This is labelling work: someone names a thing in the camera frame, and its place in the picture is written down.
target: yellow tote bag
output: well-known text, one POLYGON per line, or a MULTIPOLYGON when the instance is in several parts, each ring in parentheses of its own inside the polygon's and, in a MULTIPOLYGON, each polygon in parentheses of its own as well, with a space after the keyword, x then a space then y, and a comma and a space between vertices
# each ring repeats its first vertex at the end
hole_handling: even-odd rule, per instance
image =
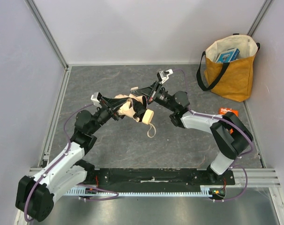
POLYGON ((206 70, 204 75, 209 84, 206 87, 202 81, 200 69, 196 73, 199 87, 203 91, 211 90, 224 98, 242 102, 250 97, 253 84, 253 62, 260 44, 247 35, 232 35, 215 41, 206 51, 206 70), (240 53, 235 61, 215 63, 221 52, 238 48, 240 53))

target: black fabric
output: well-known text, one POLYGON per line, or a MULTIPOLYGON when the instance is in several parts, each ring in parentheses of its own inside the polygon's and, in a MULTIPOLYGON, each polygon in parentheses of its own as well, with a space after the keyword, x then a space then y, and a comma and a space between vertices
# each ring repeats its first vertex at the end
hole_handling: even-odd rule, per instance
MULTIPOLYGON (((204 51, 202 53, 202 58, 206 55, 206 52, 204 51)), ((202 65, 202 58, 200 59, 200 64, 199 64, 199 68, 197 70, 197 73, 196 73, 196 79, 197 79, 197 83, 199 85, 199 87, 203 90, 203 91, 207 91, 207 90, 211 90, 213 89, 217 84, 218 82, 220 81, 221 77, 224 75, 224 73, 226 72, 228 66, 230 65, 229 62, 225 62, 223 63, 222 65, 222 69, 219 73, 219 75, 216 77, 216 79, 210 84, 209 87, 206 87, 202 81, 202 76, 201 76, 201 73, 200 73, 200 69, 201 69, 201 65, 202 65)))

